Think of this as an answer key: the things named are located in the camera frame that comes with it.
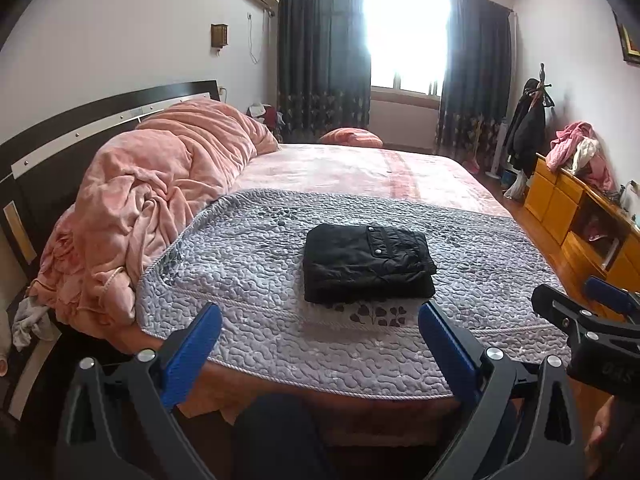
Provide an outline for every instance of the black jacket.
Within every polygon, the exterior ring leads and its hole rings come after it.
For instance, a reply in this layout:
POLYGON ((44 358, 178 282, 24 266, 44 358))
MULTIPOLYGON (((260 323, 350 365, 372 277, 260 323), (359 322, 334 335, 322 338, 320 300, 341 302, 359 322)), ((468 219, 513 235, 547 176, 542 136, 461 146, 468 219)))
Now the black jacket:
POLYGON ((536 169, 536 153, 544 150, 546 143, 545 104, 552 101, 545 92, 545 98, 536 102, 529 110, 532 96, 529 90, 538 85, 537 79, 529 79, 524 93, 518 102, 507 133, 507 154, 516 170, 522 170, 531 176, 536 169))
POLYGON ((422 233, 379 225, 320 224, 306 235, 305 299, 351 303, 430 298, 436 265, 422 233))

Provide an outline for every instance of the electrical wire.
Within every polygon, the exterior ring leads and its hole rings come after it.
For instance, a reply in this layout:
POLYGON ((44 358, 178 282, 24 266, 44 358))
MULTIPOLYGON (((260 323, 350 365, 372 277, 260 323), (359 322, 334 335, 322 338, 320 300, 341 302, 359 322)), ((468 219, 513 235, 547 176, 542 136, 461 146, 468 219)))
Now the electrical wire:
MULTIPOLYGON (((266 9, 262 11, 262 41, 264 42, 264 22, 268 24, 271 23, 271 19, 264 19, 264 15, 266 13, 266 9)), ((258 53, 258 57, 254 56, 254 28, 253 28, 253 20, 251 18, 251 14, 247 13, 247 19, 249 20, 249 56, 251 57, 251 61, 254 65, 260 63, 262 59, 262 46, 264 43, 260 44, 260 52, 258 53)))

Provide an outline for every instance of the headboard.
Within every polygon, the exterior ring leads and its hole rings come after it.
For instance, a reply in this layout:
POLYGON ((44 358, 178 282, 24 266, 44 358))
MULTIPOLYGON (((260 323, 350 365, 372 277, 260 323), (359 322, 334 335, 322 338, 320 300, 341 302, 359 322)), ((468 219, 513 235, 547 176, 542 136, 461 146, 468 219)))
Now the headboard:
POLYGON ((28 279, 53 226, 76 200, 95 152, 149 115, 196 97, 220 100, 216 81, 107 97, 42 121, 0 144, 0 227, 28 279))

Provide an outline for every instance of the person's hand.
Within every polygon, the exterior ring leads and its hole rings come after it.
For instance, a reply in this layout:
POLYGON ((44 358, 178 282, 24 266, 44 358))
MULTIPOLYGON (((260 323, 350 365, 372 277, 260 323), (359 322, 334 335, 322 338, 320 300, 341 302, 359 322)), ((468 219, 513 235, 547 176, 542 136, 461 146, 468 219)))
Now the person's hand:
POLYGON ((587 466, 587 478, 590 478, 602 464, 602 450, 600 444, 609 430, 609 424, 611 422, 611 407, 613 406, 614 397, 609 397, 609 400, 604 403, 596 417, 593 420, 593 429, 591 430, 591 436, 587 442, 587 446, 584 448, 584 455, 587 466))

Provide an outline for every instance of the blue gripper pad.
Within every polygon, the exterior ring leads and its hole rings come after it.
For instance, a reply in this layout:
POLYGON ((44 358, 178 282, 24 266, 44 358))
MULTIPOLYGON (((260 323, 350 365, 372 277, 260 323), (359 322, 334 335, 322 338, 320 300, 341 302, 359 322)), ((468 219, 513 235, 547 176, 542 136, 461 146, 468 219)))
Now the blue gripper pad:
POLYGON ((475 406, 480 399, 476 367, 428 302, 420 308, 418 327, 453 395, 463 404, 475 406))
POLYGON ((590 300, 597 301, 619 314, 631 314, 634 309, 628 292, 609 285, 601 279, 591 276, 584 283, 584 295, 590 300))
POLYGON ((162 370, 160 399, 166 409, 185 401, 221 329, 222 314, 213 303, 206 305, 191 321, 184 340, 162 370))

